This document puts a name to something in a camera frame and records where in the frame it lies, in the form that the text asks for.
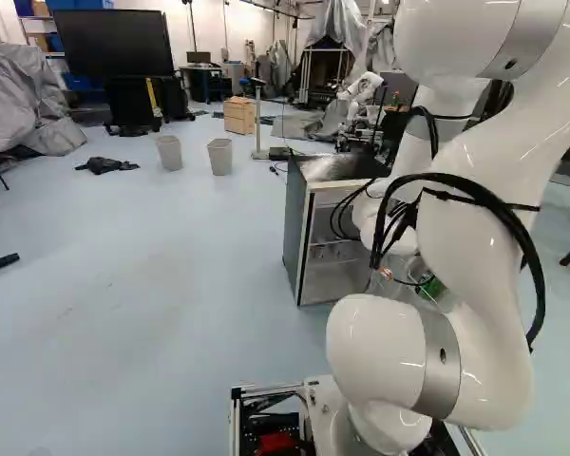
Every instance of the red component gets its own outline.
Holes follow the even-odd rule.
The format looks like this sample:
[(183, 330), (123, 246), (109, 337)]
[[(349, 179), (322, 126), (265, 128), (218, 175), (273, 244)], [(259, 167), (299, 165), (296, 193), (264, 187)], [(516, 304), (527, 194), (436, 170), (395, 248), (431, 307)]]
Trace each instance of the red component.
[(259, 438), (259, 450), (256, 456), (264, 456), (277, 451), (294, 448), (296, 448), (296, 444), (291, 435), (287, 432), (275, 432), (273, 434), (262, 435)]

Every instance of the gray floor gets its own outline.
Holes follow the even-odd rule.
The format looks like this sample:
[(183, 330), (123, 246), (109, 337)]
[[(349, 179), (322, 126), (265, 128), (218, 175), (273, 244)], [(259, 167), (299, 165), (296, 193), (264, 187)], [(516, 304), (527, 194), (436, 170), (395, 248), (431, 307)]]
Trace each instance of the gray floor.
[[(282, 144), (270, 128), (263, 143)], [(0, 272), (0, 456), (225, 455), (231, 386), (329, 371), (329, 308), (297, 309), (281, 264), (285, 176), (249, 159), (253, 136), (209, 115), (162, 130), (183, 144), (185, 169), (171, 174), (152, 137), (87, 134), (0, 187), (0, 256), (22, 257)], [(205, 145), (224, 135), (235, 173), (214, 178)], [(73, 171), (95, 155), (142, 168)], [(570, 454), (570, 267), (557, 263), (570, 250), (569, 187), (549, 185), (533, 235), (549, 286), (537, 401), (520, 428), (481, 434), (492, 455)], [(526, 275), (521, 298), (529, 319)]]

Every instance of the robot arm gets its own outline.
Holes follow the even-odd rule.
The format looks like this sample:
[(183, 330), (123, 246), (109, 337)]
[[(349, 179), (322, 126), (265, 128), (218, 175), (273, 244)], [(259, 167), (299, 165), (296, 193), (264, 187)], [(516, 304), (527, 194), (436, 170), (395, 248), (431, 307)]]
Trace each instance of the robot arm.
[[(475, 77), (514, 82), (509, 107), (446, 143), (429, 170), (539, 205), (570, 145), (570, 1), (406, 0), (394, 39), (402, 68), (434, 90)], [(531, 228), (535, 213), (517, 215)], [(328, 322), (328, 359), (352, 421), (385, 454), (405, 449), (400, 429), (385, 426), (393, 413), (400, 428), (428, 415), (508, 429), (532, 400), (517, 244), (484, 208), (427, 194), (417, 234), (429, 268), (460, 298), (450, 312), (358, 294), (341, 300)], [(417, 414), (403, 423), (409, 410)]]
[(356, 116), (359, 108), (365, 105), (371, 97), (373, 97), (376, 88), (378, 88), (384, 79), (371, 71), (366, 71), (349, 87), (337, 94), (338, 100), (349, 102), (349, 112), (346, 116), (347, 122), (350, 124)]

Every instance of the large screen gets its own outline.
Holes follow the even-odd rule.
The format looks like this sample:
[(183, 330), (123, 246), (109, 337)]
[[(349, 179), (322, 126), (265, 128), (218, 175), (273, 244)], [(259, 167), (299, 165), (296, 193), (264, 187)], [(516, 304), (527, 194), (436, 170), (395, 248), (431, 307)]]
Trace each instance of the large screen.
[(173, 74), (166, 21), (160, 11), (62, 9), (53, 12), (69, 70), (81, 76)]

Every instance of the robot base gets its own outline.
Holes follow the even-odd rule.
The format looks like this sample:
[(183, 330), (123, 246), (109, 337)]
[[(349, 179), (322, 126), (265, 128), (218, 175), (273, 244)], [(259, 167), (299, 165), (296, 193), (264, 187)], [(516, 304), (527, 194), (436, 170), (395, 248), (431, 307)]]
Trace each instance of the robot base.
[[(267, 408), (289, 398), (299, 400), (294, 414), (263, 413)], [(262, 422), (261, 415), (266, 415)], [(470, 454), (485, 456), (472, 435), (460, 428), (464, 440), (457, 439), (460, 448), (468, 445)], [(349, 418), (348, 407), (330, 375), (308, 378), (303, 384), (274, 388), (232, 388), (230, 405), (230, 455), (259, 454), (262, 439), (270, 434), (287, 434), (292, 442), (288, 452), (296, 456), (381, 456), (357, 436)], [(434, 420), (428, 437), (408, 456), (460, 456), (444, 423)]]

